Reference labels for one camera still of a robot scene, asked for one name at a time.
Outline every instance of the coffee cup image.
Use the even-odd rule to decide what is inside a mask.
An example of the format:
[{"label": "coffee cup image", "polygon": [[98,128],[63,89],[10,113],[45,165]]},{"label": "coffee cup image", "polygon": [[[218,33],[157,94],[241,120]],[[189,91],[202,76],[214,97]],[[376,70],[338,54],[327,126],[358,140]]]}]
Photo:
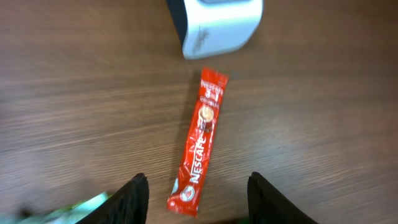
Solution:
[{"label": "coffee cup image", "polygon": [[214,111],[209,106],[202,106],[199,109],[200,129],[209,132],[213,129]]}]

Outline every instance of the brown desk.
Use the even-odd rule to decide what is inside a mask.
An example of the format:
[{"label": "brown desk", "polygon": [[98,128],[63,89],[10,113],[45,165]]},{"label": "brown desk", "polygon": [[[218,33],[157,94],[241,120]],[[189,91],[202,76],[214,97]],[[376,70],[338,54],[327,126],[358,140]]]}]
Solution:
[{"label": "brown desk", "polygon": [[[396,223],[397,7],[268,0],[241,50],[188,61],[165,1],[1,1],[0,212],[144,172],[148,223],[211,223],[247,214],[256,170],[320,223]],[[231,81],[193,220],[165,202],[203,66]]]}]

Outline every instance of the white device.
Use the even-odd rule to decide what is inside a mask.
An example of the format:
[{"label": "white device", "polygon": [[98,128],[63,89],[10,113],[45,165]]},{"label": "white device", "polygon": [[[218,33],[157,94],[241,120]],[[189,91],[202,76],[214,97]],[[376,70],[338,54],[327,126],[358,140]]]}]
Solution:
[{"label": "white device", "polygon": [[241,48],[260,23],[263,0],[167,0],[186,59]]}]

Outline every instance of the red coffee sachet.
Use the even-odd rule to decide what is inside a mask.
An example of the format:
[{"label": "red coffee sachet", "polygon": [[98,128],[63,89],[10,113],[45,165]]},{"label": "red coffee sachet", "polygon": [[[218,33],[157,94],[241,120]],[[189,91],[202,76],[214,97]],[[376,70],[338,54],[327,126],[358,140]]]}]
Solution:
[{"label": "red coffee sachet", "polygon": [[196,216],[228,77],[204,68],[185,150],[167,208]]}]

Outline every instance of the wooden table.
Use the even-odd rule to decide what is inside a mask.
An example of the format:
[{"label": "wooden table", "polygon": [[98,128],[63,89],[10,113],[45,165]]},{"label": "wooden table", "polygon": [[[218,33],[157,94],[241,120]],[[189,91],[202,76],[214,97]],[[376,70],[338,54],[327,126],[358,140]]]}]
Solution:
[{"label": "wooden table", "polygon": [[[165,1],[0,2],[0,212],[150,183],[148,223],[247,215],[260,172],[319,223],[398,222],[398,4],[268,0],[184,60]],[[231,74],[199,216],[166,211],[202,67]]]}]

